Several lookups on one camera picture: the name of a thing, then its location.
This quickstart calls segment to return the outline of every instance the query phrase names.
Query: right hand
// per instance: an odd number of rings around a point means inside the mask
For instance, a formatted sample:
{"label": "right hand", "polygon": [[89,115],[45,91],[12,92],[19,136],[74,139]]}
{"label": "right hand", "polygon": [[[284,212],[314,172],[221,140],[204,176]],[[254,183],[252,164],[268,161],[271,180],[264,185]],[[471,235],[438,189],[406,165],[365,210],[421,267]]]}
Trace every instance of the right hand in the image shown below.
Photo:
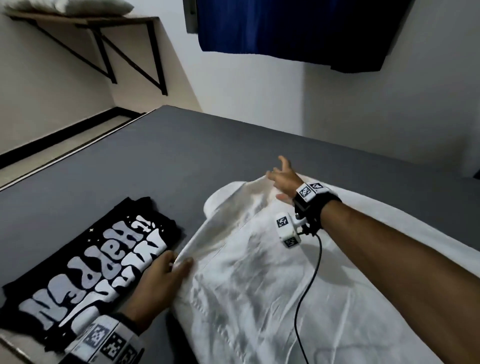
{"label": "right hand", "polygon": [[278,159],[282,162],[282,170],[275,167],[273,168],[273,172],[268,171],[266,176],[269,180],[275,182],[274,187],[283,192],[276,195],[276,197],[280,201],[291,204],[291,199],[295,197],[297,188],[303,184],[303,181],[292,169],[288,159],[284,156],[279,156]]}

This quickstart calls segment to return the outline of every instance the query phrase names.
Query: hand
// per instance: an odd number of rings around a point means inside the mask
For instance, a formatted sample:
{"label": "hand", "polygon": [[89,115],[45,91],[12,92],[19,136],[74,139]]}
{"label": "hand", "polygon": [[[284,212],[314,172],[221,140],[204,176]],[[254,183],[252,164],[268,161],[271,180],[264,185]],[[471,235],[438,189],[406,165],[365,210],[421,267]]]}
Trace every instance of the hand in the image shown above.
{"label": "hand", "polygon": [[291,204],[291,199],[295,197],[297,188],[303,184],[303,181],[292,169],[288,159],[284,156],[279,156],[278,159],[282,162],[282,170],[275,167],[273,172],[268,171],[266,176],[269,180],[275,181],[273,186],[283,192],[276,197],[280,201]]}
{"label": "hand", "polygon": [[193,259],[187,258],[170,271],[170,264],[176,258],[177,253],[167,250],[155,259],[122,309],[123,314],[135,322],[142,332],[148,329],[160,312],[170,307],[183,279],[192,268]]}

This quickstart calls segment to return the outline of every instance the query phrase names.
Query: left hand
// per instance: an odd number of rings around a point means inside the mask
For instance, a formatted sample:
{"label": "left hand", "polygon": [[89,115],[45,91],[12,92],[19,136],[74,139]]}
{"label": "left hand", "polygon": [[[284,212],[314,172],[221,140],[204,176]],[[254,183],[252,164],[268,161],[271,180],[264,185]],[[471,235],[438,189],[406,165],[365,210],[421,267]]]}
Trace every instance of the left hand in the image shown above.
{"label": "left hand", "polygon": [[177,253],[167,250],[143,273],[122,312],[143,332],[157,315],[170,307],[178,290],[192,268],[193,259],[187,258],[170,271]]}

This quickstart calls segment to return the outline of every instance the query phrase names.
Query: black metal bracket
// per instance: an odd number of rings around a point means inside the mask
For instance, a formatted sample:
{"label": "black metal bracket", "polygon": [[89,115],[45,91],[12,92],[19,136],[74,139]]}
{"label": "black metal bracket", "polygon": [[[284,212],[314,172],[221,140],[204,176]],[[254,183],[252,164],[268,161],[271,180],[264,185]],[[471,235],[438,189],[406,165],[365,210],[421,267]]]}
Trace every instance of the black metal bracket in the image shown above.
{"label": "black metal bracket", "polygon": [[100,67],[97,65],[93,64],[91,61],[80,55],[79,53],[75,52],[73,49],[56,39],[52,34],[47,32],[45,29],[40,27],[36,20],[33,19],[25,19],[25,18],[19,18],[15,16],[11,16],[13,20],[23,20],[36,29],[38,29],[41,33],[45,34],[47,37],[52,39],[55,43],[69,51],[72,55],[74,55],[76,58],[80,59],[82,62],[88,64],[90,67],[92,67],[94,70],[100,72],[102,75],[108,77],[113,84],[117,83],[117,78],[115,77],[115,73],[113,72],[113,68],[110,64],[110,59],[108,58],[107,51],[105,50],[105,45],[104,42],[107,43],[120,57],[122,57],[130,66],[132,66],[138,73],[140,73],[143,77],[145,77],[148,81],[153,83],[155,86],[157,86],[161,91],[162,94],[165,96],[168,96],[167,92],[167,85],[165,83],[165,78],[163,76],[163,68],[162,68],[162,62],[160,60],[160,51],[158,49],[158,43],[155,35],[155,25],[152,20],[148,20],[144,22],[144,24],[147,26],[148,30],[148,37],[150,39],[150,46],[152,47],[152,54],[153,58],[155,61],[155,68],[158,76],[158,82],[152,78],[147,72],[145,72],[143,69],[141,69],[135,62],[133,62],[130,58],[127,57],[125,53],[123,53],[113,42],[108,39],[104,34],[102,34],[100,26],[91,26],[91,25],[80,25],[77,24],[76,26],[78,28],[86,28],[90,29],[94,35],[96,44],[98,46],[98,50],[100,51],[100,55],[102,56],[103,63],[105,64],[105,68],[107,71],[102,70]]}

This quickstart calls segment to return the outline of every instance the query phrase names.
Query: blue curtain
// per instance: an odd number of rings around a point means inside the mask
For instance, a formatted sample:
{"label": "blue curtain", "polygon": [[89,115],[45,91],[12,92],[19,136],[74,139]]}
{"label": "blue curtain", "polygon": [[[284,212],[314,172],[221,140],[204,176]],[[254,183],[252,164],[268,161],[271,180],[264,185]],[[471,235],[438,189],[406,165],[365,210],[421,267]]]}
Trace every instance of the blue curtain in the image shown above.
{"label": "blue curtain", "polygon": [[411,0],[197,0],[203,51],[381,69]]}

